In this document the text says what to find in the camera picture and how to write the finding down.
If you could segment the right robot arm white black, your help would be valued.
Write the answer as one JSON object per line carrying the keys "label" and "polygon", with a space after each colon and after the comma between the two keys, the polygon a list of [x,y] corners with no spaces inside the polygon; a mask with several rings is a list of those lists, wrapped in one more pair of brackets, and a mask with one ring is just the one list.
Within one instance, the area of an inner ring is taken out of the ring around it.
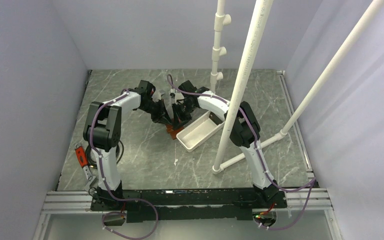
{"label": "right robot arm white black", "polygon": [[[183,95],[179,113],[189,114],[200,108],[226,120],[227,114],[231,111],[230,101],[214,94],[206,87],[196,88],[189,80],[175,90]],[[252,188],[239,190],[237,200],[232,202],[233,205],[240,208],[286,208],[285,192],[279,190],[264,159],[259,134],[261,128],[251,106],[246,101],[241,102],[233,119],[229,139],[244,154],[252,176]]]}

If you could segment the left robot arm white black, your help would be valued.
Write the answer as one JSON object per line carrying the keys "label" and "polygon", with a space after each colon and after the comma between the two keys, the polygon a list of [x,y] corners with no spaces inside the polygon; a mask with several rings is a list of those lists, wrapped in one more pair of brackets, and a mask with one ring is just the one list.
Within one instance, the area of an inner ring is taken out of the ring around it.
{"label": "left robot arm white black", "polygon": [[122,117],[135,110],[150,114],[154,123],[173,123],[162,99],[154,101],[156,87],[141,80],[135,88],[124,89],[120,96],[108,101],[90,103],[83,129],[95,156],[98,169],[97,193],[104,197],[104,204],[111,210],[124,203],[122,180],[117,170],[116,147],[122,134]]}

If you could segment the brown leather card holder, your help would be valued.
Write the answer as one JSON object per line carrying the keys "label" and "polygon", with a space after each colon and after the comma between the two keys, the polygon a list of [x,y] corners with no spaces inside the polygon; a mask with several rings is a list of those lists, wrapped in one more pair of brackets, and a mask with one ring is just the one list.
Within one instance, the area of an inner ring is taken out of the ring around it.
{"label": "brown leather card holder", "polygon": [[166,127],[166,132],[171,136],[171,138],[173,140],[176,140],[177,134],[184,129],[183,126],[181,126],[180,128],[177,128],[177,129],[173,129],[173,126],[169,125],[169,124],[166,124],[165,127]]}

